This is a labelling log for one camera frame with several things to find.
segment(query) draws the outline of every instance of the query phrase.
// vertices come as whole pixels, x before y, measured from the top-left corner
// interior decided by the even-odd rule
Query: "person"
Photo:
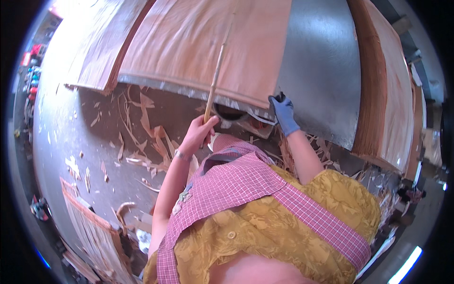
[[[370,259],[380,209],[364,186],[324,170],[293,105],[270,97],[299,181],[258,147],[194,119],[159,192],[149,283],[353,283]],[[186,185],[202,143],[213,154]]]
[[[418,204],[421,199],[425,198],[427,192],[425,190],[421,191],[416,186],[410,189],[410,187],[405,186],[397,191],[397,194],[400,196],[402,202],[410,202],[411,204]]]

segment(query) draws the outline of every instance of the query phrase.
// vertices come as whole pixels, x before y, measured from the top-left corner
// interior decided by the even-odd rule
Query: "metal watch strap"
[[[184,153],[180,152],[178,148],[175,149],[175,157],[187,162],[190,162],[192,160],[192,156],[185,155]]]

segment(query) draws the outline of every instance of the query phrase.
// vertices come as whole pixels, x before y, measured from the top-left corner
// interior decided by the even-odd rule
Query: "metal sheet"
[[[345,0],[294,0],[277,89],[301,129],[351,150],[360,110],[360,55]]]

